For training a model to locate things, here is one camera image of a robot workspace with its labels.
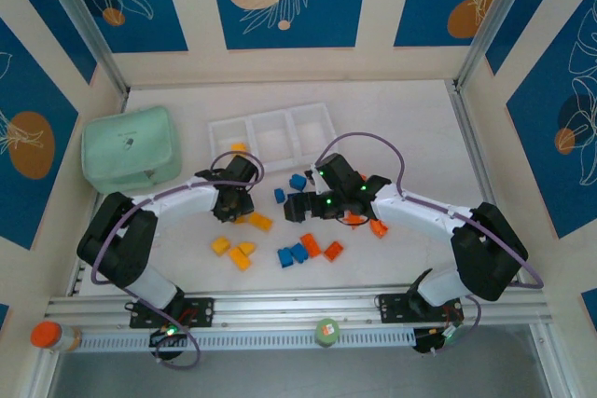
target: yellow block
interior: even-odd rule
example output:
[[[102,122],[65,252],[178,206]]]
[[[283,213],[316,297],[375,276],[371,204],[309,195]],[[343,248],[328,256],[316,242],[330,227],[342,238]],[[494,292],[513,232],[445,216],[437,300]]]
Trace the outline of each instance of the yellow block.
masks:
[[[245,151],[246,152],[246,145],[243,144],[243,143],[232,144],[232,146],[230,147],[230,149],[232,151]]]
[[[226,237],[220,237],[212,242],[212,249],[217,256],[222,256],[230,248],[230,241]]]
[[[273,224],[273,221],[270,218],[259,213],[251,213],[248,221],[251,226],[255,226],[264,232],[269,232],[271,225]]]
[[[255,245],[254,242],[242,242],[239,244],[239,249],[241,249],[241,251],[243,252],[243,254],[245,254],[246,256],[249,256],[250,254],[252,254],[255,251],[255,248],[257,246]]]
[[[235,247],[229,252],[229,255],[238,269],[247,270],[249,266],[251,266],[251,260],[243,254],[243,251],[240,248]]]

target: mint green bag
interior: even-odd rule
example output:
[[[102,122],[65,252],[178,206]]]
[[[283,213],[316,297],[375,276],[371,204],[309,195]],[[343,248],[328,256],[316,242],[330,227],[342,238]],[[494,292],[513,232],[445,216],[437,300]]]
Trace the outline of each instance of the mint green bag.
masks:
[[[178,134],[163,106],[97,118],[83,130],[83,175],[100,193],[133,190],[180,174]]]

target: floor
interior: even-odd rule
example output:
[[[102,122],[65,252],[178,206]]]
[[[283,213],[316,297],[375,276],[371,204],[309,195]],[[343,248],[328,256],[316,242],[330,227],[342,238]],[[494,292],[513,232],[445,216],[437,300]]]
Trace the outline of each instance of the floor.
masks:
[[[528,328],[480,327],[439,354],[411,348],[210,351],[172,372],[147,353],[67,354],[49,398],[540,398],[549,396]]]
[[[153,188],[160,191],[208,168],[208,122],[320,102],[326,103],[338,135],[366,130],[396,144],[406,160],[403,186],[408,190],[471,207],[482,201],[443,81],[227,84],[134,90],[128,110],[162,104],[174,117],[183,146],[183,173]],[[366,175],[397,176],[397,158],[378,142],[354,137],[340,142],[340,151]],[[275,203],[273,189],[288,190],[290,175],[306,168],[268,174],[252,191],[256,211],[274,220],[269,234],[249,225],[221,224],[210,213],[192,215],[160,234],[150,263],[183,290],[202,292],[411,283],[426,268],[451,259],[450,247],[400,224],[386,223],[390,231],[379,240],[368,226],[352,230],[335,221],[286,222],[282,206]],[[324,248],[333,240],[340,241],[345,247],[343,254],[334,263],[318,257],[281,269],[276,250],[298,242],[308,232]],[[251,255],[253,265],[247,271],[239,271],[227,256],[214,255],[210,243],[221,235],[233,244],[243,240],[257,244]],[[122,292],[112,286],[91,284],[86,269],[80,294]]]

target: white table surface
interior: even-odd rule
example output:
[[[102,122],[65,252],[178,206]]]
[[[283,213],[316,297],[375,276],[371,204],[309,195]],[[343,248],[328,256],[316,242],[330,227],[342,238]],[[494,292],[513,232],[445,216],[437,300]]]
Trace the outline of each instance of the white table surface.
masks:
[[[177,125],[183,151],[183,172],[176,180],[147,191],[179,184],[194,172],[208,168],[211,156],[209,121],[324,102],[338,135],[375,132],[393,142],[407,163],[403,186],[410,191],[452,204],[478,206],[482,201],[475,175],[443,81],[383,81],[327,83],[227,84],[177,89],[133,90],[129,111],[164,105]],[[340,151],[365,175],[395,179],[398,160],[381,143],[353,137],[340,142]],[[289,192],[293,172],[274,172],[251,195],[256,211],[274,220],[269,234],[247,224],[222,224],[210,213],[188,216],[167,228],[155,241],[150,263],[186,292],[255,291],[315,287],[365,286],[413,282],[423,270],[451,258],[451,248],[424,234],[387,223],[385,238],[376,238],[368,226],[352,230],[335,221],[311,219],[302,224],[284,220],[273,189]],[[276,250],[299,242],[311,232],[323,249],[333,240],[344,252],[329,263],[323,256],[282,269]],[[212,240],[226,236],[232,244],[253,241],[253,265],[241,272],[227,255],[217,257]],[[90,282],[86,268],[81,295],[120,295],[113,286]]]

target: white compartment tray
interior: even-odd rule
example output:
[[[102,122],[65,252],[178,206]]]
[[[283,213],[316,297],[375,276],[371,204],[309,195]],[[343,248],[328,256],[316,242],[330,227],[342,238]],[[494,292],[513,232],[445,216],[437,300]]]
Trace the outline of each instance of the white compartment tray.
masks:
[[[213,121],[208,128],[212,158],[243,143],[263,162],[266,172],[313,163],[336,138],[324,103]]]

